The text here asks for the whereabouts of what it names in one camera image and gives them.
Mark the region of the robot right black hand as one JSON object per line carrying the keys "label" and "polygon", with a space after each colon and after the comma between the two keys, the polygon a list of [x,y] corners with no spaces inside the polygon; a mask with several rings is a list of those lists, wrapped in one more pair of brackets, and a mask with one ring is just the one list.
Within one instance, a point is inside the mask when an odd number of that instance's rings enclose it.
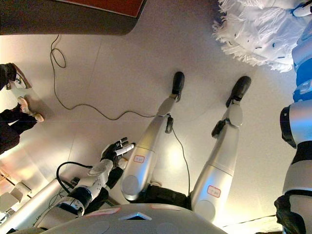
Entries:
{"label": "robot right black hand", "polygon": [[293,15],[296,17],[305,17],[312,14],[312,0],[300,3],[294,10]]}

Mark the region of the robot left black hand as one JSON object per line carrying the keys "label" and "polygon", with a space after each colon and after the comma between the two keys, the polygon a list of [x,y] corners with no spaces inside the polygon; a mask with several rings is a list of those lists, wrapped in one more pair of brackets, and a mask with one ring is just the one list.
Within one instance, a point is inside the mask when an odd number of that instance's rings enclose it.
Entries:
{"label": "robot left black hand", "polygon": [[101,153],[100,162],[107,159],[112,161],[113,167],[117,167],[121,157],[128,151],[134,149],[135,142],[129,143],[128,138],[124,137],[115,143],[108,145]]}

